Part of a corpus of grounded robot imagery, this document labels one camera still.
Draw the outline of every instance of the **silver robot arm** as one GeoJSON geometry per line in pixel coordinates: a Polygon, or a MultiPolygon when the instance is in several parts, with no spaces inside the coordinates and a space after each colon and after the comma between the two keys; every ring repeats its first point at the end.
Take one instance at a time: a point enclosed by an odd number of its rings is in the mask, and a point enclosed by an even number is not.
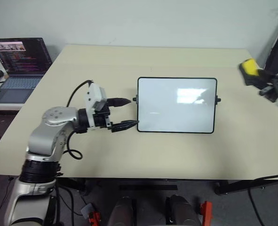
{"type": "Polygon", "coordinates": [[[118,124],[110,122],[109,106],[122,106],[130,101],[107,99],[103,88],[92,81],[88,84],[85,109],[53,107],[44,113],[40,125],[30,135],[22,173],[14,184],[5,213],[5,226],[53,225],[56,198],[51,192],[55,188],[56,177],[62,175],[59,173],[59,161],[73,133],[96,128],[116,132],[138,123],[133,120],[118,124]]]}

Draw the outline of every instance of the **white wall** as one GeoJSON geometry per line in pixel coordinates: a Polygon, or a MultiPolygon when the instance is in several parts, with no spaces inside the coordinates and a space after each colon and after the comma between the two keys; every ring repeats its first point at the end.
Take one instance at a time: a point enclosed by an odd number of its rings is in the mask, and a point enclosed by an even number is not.
{"type": "Polygon", "coordinates": [[[0,38],[65,44],[246,48],[263,65],[278,0],[0,0],[0,38]]]}

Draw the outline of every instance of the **whiteboard frame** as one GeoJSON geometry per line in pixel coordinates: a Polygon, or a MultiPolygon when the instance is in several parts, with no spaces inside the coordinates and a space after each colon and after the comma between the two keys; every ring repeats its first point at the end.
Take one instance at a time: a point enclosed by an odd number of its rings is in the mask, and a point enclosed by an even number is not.
{"type": "Polygon", "coordinates": [[[212,134],[214,133],[215,128],[215,114],[216,114],[216,105],[217,105],[217,79],[210,77],[210,78],[200,78],[200,77],[139,77],[137,80],[137,95],[136,95],[136,102],[137,102],[137,120],[139,120],[139,104],[140,104],[140,97],[139,97],[139,80],[140,79],[214,79],[216,81],[215,86],[215,103],[214,103],[214,115],[213,115],[213,129],[211,132],[175,132],[175,131],[143,131],[139,130],[139,123],[137,124],[137,131],[138,132],[145,132],[145,133],[195,133],[195,134],[212,134]]]}

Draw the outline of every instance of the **table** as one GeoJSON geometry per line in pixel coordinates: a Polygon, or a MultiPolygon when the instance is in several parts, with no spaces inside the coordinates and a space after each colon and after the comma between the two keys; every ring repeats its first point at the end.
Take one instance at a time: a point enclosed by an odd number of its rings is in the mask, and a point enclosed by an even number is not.
{"type": "Polygon", "coordinates": [[[24,104],[0,104],[0,111],[19,111],[24,104]]]}
{"type": "MultiPolygon", "coordinates": [[[[83,153],[61,159],[65,177],[254,179],[278,174],[278,108],[244,86],[237,66],[244,49],[141,48],[67,45],[28,98],[0,141],[0,174],[18,175],[27,140],[43,113],[65,106],[71,92],[93,79],[107,97],[132,99],[137,79],[215,77],[222,99],[213,134],[111,133],[98,129],[72,137],[83,153]]],[[[82,87],[70,106],[83,108],[82,87]]],[[[111,121],[136,119],[136,104],[111,109],[111,121]]]]}

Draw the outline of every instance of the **laptop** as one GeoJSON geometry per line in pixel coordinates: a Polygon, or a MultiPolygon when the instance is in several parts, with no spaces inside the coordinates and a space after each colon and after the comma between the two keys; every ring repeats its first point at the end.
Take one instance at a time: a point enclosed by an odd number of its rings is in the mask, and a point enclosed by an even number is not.
{"type": "Polygon", "coordinates": [[[0,62],[9,78],[0,86],[0,104],[23,104],[52,65],[42,38],[0,39],[0,62]]]}

